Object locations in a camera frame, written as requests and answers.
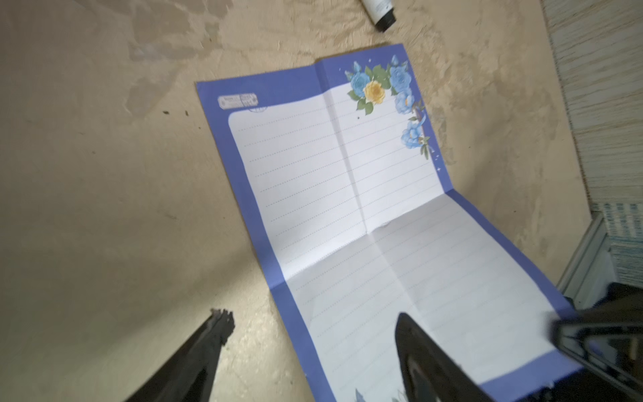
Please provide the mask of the black white marker pen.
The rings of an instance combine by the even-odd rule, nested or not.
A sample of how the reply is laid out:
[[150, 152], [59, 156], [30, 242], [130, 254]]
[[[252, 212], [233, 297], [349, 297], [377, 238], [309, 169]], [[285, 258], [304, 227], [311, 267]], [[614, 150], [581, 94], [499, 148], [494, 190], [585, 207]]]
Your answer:
[[392, 0], [362, 0], [361, 3], [378, 32], [384, 33], [396, 23]]

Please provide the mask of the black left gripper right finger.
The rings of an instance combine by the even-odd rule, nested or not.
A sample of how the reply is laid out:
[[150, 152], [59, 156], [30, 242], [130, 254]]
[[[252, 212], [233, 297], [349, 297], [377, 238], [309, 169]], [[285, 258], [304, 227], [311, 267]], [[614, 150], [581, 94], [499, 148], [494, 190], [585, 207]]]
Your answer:
[[395, 343], [407, 400], [492, 402], [407, 313], [398, 316]]

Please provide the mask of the blue floral letter paper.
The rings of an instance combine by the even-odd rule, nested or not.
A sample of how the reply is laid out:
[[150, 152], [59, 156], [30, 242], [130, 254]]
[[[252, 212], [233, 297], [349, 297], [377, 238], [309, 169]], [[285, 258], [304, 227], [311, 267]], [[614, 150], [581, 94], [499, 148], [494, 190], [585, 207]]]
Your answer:
[[271, 294], [317, 401], [403, 401], [407, 313], [496, 401], [579, 365], [571, 306], [453, 187], [402, 45], [197, 85]]

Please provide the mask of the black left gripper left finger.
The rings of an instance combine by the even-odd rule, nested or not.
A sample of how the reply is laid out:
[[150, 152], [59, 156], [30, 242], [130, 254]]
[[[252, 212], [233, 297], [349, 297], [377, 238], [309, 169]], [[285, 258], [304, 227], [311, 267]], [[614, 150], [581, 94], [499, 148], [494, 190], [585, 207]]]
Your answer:
[[213, 309], [202, 325], [127, 402], [208, 402], [221, 351], [234, 328], [233, 313]]

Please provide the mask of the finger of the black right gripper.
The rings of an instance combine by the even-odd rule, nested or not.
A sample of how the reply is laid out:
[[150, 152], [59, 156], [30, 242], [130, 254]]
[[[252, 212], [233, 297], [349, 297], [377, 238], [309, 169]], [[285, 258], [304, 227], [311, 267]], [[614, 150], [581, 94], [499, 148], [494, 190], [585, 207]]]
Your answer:
[[553, 322], [551, 340], [561, 353], [628, 399], [642, 398], [641, 293]]

